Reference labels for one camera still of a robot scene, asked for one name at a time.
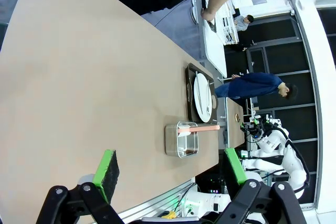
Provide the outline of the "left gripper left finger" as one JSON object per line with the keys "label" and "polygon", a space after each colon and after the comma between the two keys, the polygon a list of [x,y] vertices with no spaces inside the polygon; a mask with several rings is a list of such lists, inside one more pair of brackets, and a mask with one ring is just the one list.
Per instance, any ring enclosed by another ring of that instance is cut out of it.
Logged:
{"label": "left gripper left finger", "polygon": [[91,216],[95,223],[123,223],[111,206],[120,170],[116,150],[105,150],[92,181],[69,190],[50,188],[37,223],[77,223],[81,216]]}

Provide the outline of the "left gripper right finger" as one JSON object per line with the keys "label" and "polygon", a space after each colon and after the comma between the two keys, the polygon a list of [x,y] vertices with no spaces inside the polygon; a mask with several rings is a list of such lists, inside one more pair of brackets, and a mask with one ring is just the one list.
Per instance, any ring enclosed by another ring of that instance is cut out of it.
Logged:
{"label": "left gripper right finger", "polygon": [[245,223],[253,213],[260,213],[266,223],[306,223],[296,191],[288,182],[269,187],[248,179],[233,148],[224,150],[223,169],[229,203],[216,223]]}

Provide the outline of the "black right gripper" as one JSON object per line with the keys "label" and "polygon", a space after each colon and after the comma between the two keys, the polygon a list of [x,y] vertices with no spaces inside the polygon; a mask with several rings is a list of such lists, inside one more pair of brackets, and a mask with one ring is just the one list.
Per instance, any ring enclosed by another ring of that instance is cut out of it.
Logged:
{"label": "black right gripper", "polygon": [[253,140],[260,140],[263,136],[263,126],[261,124],[250,123],[247,130]]}

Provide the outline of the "person's right hand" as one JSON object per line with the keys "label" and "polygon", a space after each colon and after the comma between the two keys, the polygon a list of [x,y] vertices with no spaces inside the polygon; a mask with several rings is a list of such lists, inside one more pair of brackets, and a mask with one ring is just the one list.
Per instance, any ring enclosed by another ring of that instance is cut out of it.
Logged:
{"label": "person's right hand", "polygon": [[214,20],[216,13],[210,12],[208,9],[201,9],[201,17],[207,22]]}

